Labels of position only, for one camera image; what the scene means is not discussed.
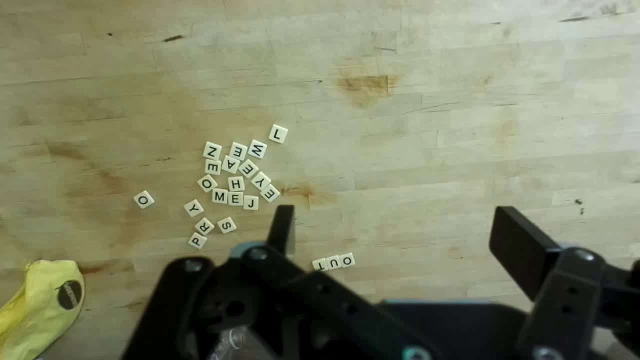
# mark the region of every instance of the yellow plastic bag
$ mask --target yellow plastic bag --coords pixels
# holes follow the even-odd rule
[[[73,259],[26,265],[25,286],[0,307],[0,360],[32,360],[78,317],[85,279]]]

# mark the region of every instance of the stain on wood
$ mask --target stain on wood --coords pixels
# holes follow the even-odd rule
[[[135,248],[135,239],[138,238],[141,234],[141,207],[130,203],[130,207],[126,210],[124,214],[124,223],[119,232],[119,236],[111,242],[111,249],[117,254],[117,256],[130,256],[130,249]]]
[[[47,147],[53,157],[74,159],[74,161],[83,161],[85,166],[89,166],[101,177],[101,184],[106,191],[124,191],[126,189],[124,182],[119,175],[115,175],[112,172],[99,166],[95,159],[90,159],[86,154],[83,154],[73,143],[47,141]],[[93,189],[73,187],[73,189],[68,189],[68,196],[85,196],[86,191],[93,191]]]
[[[78,267],[85,275],[93,273],[117,273],[117,272],[133,272],[135,265],[129,259],[111,259],[111,261],[78,261]]]
[[[607,6],[602,6],[600,7],[600,14],[605,14],[605,15],[619,15],[621,11],[619,11],[619,4],[607,4]]]
[[[395,53],[398,53],[398,48],[376,48],[378,52],[395,52]]]
[[[582,197],[576,197],[575,203],[580,205],[580,211],[578,211],[578,214],[585,215],[585,202],[582,202]]]
[[[183,37],[185,37],[183,34],[176,34],[176,35],[164,37],[162,42],[176,42],[176,40],[183,40]]]
[[[366,108],[381,98],[392,93],[396,80],[388,73],[381,76],[344,76],[338,86],[351,95],[359,108]]]
[[[573,15],[573,18],[562,18],[561,21],[585,21],[589,15]]]
[[[514,136],[520,132],[519,116],[514,109],[505,109],[505,116],[496,120],[494,136],[496,143],[502,149],[511,149],[511,143],[514,141]]]
[[[148,296],[138,296],[136,300],[129,301],[124,307],[133,310],[136,316],[143,316],[147,301],[148,301]]]
[[[86,161],[86,155],[64,141],[47,141],[50,155]]]
[[[282,196],[293,196],[303,199],[306,207],[336,202],[336,194],[316,191],[309,184],[284,185],[281,187]]]

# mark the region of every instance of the metal screw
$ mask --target metal screw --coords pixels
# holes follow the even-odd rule
[[[594,254],[591,254],[589,249],[582,249],[582,248],[578,248],[576,254],[578,254],[582,259],[586,259],[586,261],[597,259]]]
[[[421,347],[421,346],[407,346],[403,350],[403,360],[430,360],[433,355],[429,353],[429,350]]]
[[[58,304],[64,310],[73,310],[83,301],[83,286],[76,279],[68,279],[58,288]]]
[[[186,261],[185,261],[185,270],[186,270],[186,272],[201,272],[201,270],[203,270],[203,261],[199,261],[199,259],[186,259]]]
[[[557,347],[536,346],[534,360],[564,360],[564,355]]]
[[[268,257],[268,254],[267,254],[264,248],[253,248],[253,249],[248,251],[248,257],[253,257],[253,259],[257,259],[257,261],[263,261],[263,259]]]

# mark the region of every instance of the black mechanical base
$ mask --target black mechanical base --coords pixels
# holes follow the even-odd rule
[[[284,249],[294,205],[264,244],[215,265],[175,259],[129,344],[126,360],[205,360],[228,328],[248,326],[275,357],[586,360],[597,326],[640,355],[640,261],[630,272],[586,248],[562,248],[517,207],[496,207],[490,249],[534,301],[524,313],[482,301],[371,304]]]

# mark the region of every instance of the small white tile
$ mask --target small white tile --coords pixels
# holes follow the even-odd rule
[[[201,248],[205,248],[205,244],[207,244],[207,236],[194,232],[194,234],[189,238],[189,244],[201,249]]]
[[[232,220],[232,215],[222,217],[222,220],[219,222],[219,227],[220,227],[222,234],[231,234],[231,232],[238,230],[238,226],[237,226],[237,222]]]
[[[205,172],[207,174],[220,174],[220,159],[207,159],[205,161]]]
[[[275,124],[272,129],[268,132],[268,140],[284,143],[289,136],[289,127]]]
[[[319,270],[319,272],[327,272],[327,267],[329,267],[324,257],[312,259],[312,265],[314,265],[314,270]]]
[[[222,154],[222,145],[220,143],[217,143],[217,141],[207,141],[205,143],[205,149],[203,149],[203,155],[205,157],[220,157],[220,154]]]
[[[267,147],[268,143],[253,140],[253,143],[248,145],[248,154],[255,157],[264,157],[267,155]]]
[[[242,205],[245,203],[242,197],[245,197],[242,191],[228,191],[228,203],[231,205]]]
[[[141,205],[141,207],[148,207],[152,205],[157,199],[152,194],[148,194],[148,189],[141,191],[135,196],[135,202]]]
[[[341,265],[341,256],[330,256],[330,257],[324,257],[324,261],[327,261],[327,270],[338,270],[338,267],[343,267]]]
[[[190,199],[185,203],[185,211],[194,217],[194,215],[203,214],[205,207],[199,199]]]
[[[268,189],[272,184],[272,177],[268,177],[264,172],[259,172],[253,184],[259,187],[259,191]]]
[[[245,191],[245,177],[242,175],[228,175],[228,189],[231,191]]]
[[[201,217],[201,222],[196,223],[196,230],[201,234],[211,234],[215,227],[217,227],[215,222],[209,217]]]
[[[338,257],[341,257],[341,267],[355,267],[357,265],[355,251],[343,254]]]
[[[267,199],[267,202],[275,202],[276,197],[281,197],[281,189],[275,185],[275,184],[270,184],[267,189],[263,189],[260,191],[263,194],[263,197]]]
[[[213,202],[215,202],[215,203],[226,203],[226,202],[228,202],[228,189],[225,189],[225,187],[215,187],[215,189],[213,189]]]
[[[259,174],[260,167],[253,159],[246,159],[240,163],[238,172],[245,174],[245,177],[255,177],[255,174]]]
[[[232,147],[228,149],[228,155],[231,155],[231,157],[245,159],[245,157],[246,157],[246,149],[248,149],[246,143],[232,141]]]
[[[219,182],[213,175],[203,175],[199,180],[199,185],[203,187],[203,191],[211,191],[219,185]]]
[[[314,270],[319,272],[333,272],[341,267],[341,257],[338,256],[330,256],[330,257],[316,257],[312,259]]]
[[[222,161],[222,170],[228,172],[228,174],[237,174],[240,167],[240,159],[238,157],[232,157],[232,155],[226,155],[225,161]]]
[[[259,210],[260,207],[260,197],[259,196],[245,196],[245,210]]]

